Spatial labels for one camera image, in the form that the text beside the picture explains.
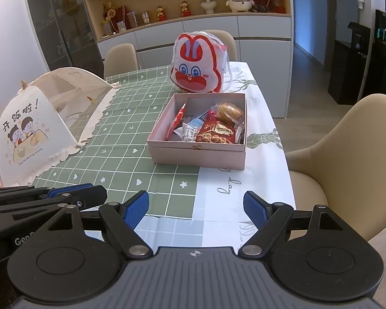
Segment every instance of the metal screw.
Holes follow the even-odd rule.
[[[257,245],[246,245],[242,248],[245,255],[259,255],[262,253],[262,248]]]
[[[148,254],[148,247],[145,245],[133,245],[129,249],[129,253],[137,256],[146,255]]]

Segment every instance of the cartoon boy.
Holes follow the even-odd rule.
[[[26,138],[29,138],[34,133],[33,118],[27,116],[21,122],[21,130],[26,134]]]
[[[14,144],[14,147],[18,147],[21,144],[21,142],[23,141],[22,140],[22,133],[17,125],[15,125],[13,128],[11,128],[7,137]]]

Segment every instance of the chair seat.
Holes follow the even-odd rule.
[[[289,171],[297,210],[312,210],[316,204],[328,205],[320,184],[309,175]]]

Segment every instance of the pink box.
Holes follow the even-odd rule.
[[[246,97],[243,93],[183,93],[174,94],[147,138],[148,150],[156,164],[244,170],[246,138],[244,144],[219,144],[199,142],[167,142],[166,134],[181,106],[190,100],[198,113],[211,106],[228,101],[245,113],[244,133],[247,135]]]

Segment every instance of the green checkered tablecloth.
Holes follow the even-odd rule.
[[[79,153],[38,176],[36,187],[64,187],[90,182],[107,190],[107,201],[123,202],[140,190],[150,196],[147,214],[192,218],[199,168],[153,163],[147,137],[177,90],[168,67],[107,78],[120,81],[93,137]]]

